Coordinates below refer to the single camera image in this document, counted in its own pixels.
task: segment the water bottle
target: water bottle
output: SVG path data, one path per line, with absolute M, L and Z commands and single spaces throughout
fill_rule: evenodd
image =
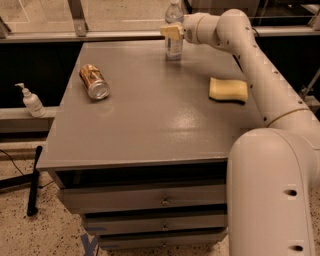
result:
M 180 8 L 180 0 L 170 0 L 171 5 L 169 6 L 166 14 L 165 21 L 168 24 L 175 22 L 183 22 L 183 12 Z M 165 38 L 166 46 L 166 57 L 167 60 L 180 60 L 182 54 L 183 39 L 173 40 L 171 38 Z

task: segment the pump bottle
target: pump bottle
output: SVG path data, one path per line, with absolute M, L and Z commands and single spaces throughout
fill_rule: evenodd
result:
M 43 107 L 36 94 L 31 93 L 27 88 L 25 88 L 23 83 L 15 84 L 15 86 L 22 88 L 22 93 L 24 95 L 23 103 L 33 117 L 41 117 L 46 113 L 46 109 Z

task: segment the plastic bottle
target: plastic bottle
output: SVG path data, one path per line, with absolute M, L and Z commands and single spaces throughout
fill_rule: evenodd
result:
M 180 8 L 180 0 L 170 0 L 171 5 L 169 6 L 166 14 L 165 21 L 168 24 L 175 22 L 183 22 L 183 12 Z M 171 38 L 165 38 L 166 44 L 166 57 L 167 60 L 180 60 L 182 54 L 183 39 L 173 40 Z
M 15 86 L 22 88 L 22 93 L 24 95 L 23 103 L 33 117 L 41 117 L 46 113 L 46 109 L 43 107 L 36 94 L 31 93 L 27 88 L 25 88 L 23 83 L 15 84 Z

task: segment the drawer cabinet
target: drawer cabinet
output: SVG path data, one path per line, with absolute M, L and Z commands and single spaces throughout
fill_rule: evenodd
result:
M 226 161 L 57 172 L 61 202 L 104 249 L 214 243 L 226 235 Z
M 91 235 L 167 232 L 226 227 L 224 204 L 87 214 L 82 225 Z
M 216 243 L 226 236 L 223 229 L 187 230 L 183 232 L 155 232 L 135 235 L 100 236 L 102 249 L 166 247 L 199 243 Z
M 143 186 L 141 187 L 131 189 L 121 186 L 114 189 L 64 189 L 60 190 L 58 197 L 71 213 L 78 214 L 210 205 L 225 202 L 225 185 L 157 189 L 143 189 Z

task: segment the pump nozzle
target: pump nozzle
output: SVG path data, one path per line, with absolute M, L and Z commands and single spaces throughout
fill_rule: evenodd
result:
M 18 83 L 18 84 L 15 84 L 14 86 L 21 87 L 22 88 L 22 93 L 23 93 L 24 96 L 30 96 L 31 95 L 31 92 L 29 91 L 29 89 L 24 87 L 24 83 Z

